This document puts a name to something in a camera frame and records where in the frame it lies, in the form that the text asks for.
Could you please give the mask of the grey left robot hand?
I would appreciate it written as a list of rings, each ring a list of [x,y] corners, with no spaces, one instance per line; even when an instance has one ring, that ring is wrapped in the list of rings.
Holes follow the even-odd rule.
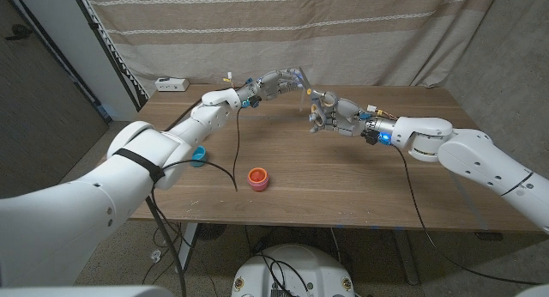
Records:
[[[278,95],[307,90],[309,87],[300,68],[272,70],[252,83],[255,94],[262,100],[272,100]]]

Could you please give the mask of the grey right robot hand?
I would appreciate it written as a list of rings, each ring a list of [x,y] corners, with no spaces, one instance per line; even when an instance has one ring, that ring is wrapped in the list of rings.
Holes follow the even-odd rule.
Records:
[[[332,130],[343,136],[359,136],[366,129],[366,122],[373,118],[372,112],[333,92],[308,89],[307,94],[311,99],[311,133]]]

